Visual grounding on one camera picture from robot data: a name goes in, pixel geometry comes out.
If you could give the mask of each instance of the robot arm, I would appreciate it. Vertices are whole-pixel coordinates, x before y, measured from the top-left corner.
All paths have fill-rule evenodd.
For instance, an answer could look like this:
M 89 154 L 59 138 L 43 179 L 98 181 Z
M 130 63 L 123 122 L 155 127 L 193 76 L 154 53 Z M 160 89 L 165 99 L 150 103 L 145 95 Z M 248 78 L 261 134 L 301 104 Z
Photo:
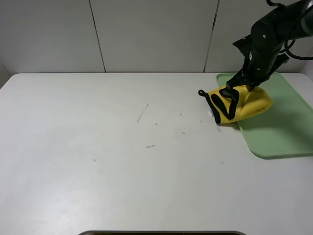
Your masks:
M 293 55 L 287 45 L 288 40 L 313 36 L 313 0 L 300 0 L 291 5 L 284 6 L 267 0 L 271 6 L 277 6 L 259 21 L 252 29 L 251 34 L 234 42 L 244 55 L 243 68 L 230 79 L 226 86 L 228 90 L 233 87 L 246 85 L 249 91 L 269 79 L 289 57 L 280 52 L 287 52 L 296 59 L 312 59 Z

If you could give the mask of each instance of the green tray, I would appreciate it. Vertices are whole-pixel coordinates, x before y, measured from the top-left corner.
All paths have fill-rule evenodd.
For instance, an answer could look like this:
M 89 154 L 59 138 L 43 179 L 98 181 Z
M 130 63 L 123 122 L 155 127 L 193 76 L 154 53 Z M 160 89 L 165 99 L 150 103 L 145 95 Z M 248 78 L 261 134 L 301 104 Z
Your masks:
M 219 74 L 224 86 L 234 73 Z M 279 73 L 260 85 L 273 100 L 266 112 L 238 126 L 250 148 L 262 158 L 313 156 L 313 109 Z

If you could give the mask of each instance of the white table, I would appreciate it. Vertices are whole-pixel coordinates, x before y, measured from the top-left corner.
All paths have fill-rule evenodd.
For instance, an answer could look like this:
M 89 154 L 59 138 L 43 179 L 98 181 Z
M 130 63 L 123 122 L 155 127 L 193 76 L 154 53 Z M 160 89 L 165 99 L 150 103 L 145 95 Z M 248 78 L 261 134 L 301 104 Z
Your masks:
M 13 76 L 0 90 L 0 234 L 312 235 L 313 158 L 263 160 L 234 125 L 218 131 L 198 95 L 216 75 Z M 313 82 L 283 75 L 313 105 Z

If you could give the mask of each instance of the yellow cloth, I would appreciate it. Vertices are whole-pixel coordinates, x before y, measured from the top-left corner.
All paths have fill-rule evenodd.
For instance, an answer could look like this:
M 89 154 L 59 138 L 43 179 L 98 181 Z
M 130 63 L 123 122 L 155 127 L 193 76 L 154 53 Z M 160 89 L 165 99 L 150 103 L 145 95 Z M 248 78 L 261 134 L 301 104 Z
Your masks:
M 223 102 L 226 107 L 227 113 L 229 113 L 229 107 L 232 102 L 231 98 L 223 97 L 220 94 L 220 90 L 224 89 L 226 86 L 219 87 L 211 92 L 209 92 L 210 100 L 214 105 L 215 109 L 220 115 L 220 123 L 230 123 L 235 121 L 240 121 L 248 117 L 263 113 L 270 108 L 273 101 L 269 95 L 260 87 L 255 87 L 252 91 L 248 91 L 246 86 L 234 87 L 234 90 L 239 92 L 239 100 L 236 106 L 235 117 L 233 119 L 228 119 L 220 110 L 216 104 L 216 99 L 212 99 L 212 95 L 216 94 Z

